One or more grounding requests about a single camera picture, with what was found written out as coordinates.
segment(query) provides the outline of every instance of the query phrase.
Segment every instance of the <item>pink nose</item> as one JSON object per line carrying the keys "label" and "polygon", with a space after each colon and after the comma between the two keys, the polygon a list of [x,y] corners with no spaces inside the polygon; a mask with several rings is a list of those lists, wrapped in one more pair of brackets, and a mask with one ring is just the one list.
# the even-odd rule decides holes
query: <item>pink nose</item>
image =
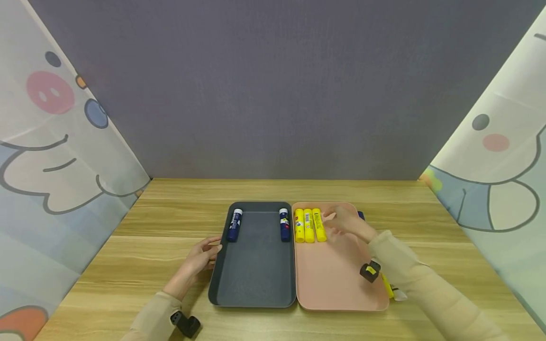
{"label": "pink nose", "polygon": [[510,147],[510,140],[501,134],[489,134],[483,138],[483,146],[492,152],[503,152]]}
{"label": "pink nose", "polygon": [[27,93],[37,107],[48,113],[59,115],[74,106],[72,88],[51,72],[32,73],[27,79]]}

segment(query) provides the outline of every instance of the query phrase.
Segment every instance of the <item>person's left hand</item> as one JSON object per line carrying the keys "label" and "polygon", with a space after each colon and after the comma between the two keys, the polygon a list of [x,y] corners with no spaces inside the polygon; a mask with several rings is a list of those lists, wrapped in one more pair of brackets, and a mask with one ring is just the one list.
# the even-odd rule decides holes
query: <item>person's left hand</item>
{"label": "person's left hand", "polygon": [[195,282],[195,276],[203,271],[214,268],[216,255],[222,249],[222,245],[210,245],[222,239],[222,236],[205,238],[197,243],[188,253],[185,261],[178,271],[163,288],[163,292],[182,301]]}

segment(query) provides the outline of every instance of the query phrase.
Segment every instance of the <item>wood grain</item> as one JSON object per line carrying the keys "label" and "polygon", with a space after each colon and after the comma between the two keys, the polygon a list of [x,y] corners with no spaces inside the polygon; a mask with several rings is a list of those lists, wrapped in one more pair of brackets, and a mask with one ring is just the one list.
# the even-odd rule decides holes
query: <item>wood grain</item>
{"label": "wood grain", "polygon": [[[190,247],[220,234],[234,201],[349,201],[390,229],[485,311],[512,340],[545,335],[423,183],[155,179],[74,285],[37,340],[118,340]],[[382,313],[220,309],[203,273],[183,302],[204,328],[198,340],[442,340],[411,301]],[[180,339],[175,332],[172,339]]]}

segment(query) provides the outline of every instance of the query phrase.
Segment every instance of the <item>gray wall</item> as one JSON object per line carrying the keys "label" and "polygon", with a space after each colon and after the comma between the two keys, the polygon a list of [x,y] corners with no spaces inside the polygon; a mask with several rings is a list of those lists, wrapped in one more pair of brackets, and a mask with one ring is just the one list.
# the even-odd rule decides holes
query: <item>gray wall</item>
{"label": "gray wall", "polygon": [[152,177],[416,179],[544,1],[30,0]]}

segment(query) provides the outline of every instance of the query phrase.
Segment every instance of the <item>dark gray tray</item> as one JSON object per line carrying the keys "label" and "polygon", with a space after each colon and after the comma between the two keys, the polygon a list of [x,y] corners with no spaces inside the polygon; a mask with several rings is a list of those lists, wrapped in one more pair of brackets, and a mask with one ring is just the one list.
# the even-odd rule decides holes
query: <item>dark gray tray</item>
{"label": "dark gray tray", "polygon": [[[227,241],[233,211],[243,211],[237,242]],[[287,308],[296,299],[294,235],[281,241],[279,210],[287,202],[235,202],[228,210],[209,287],[209,300],[221,307]]]}

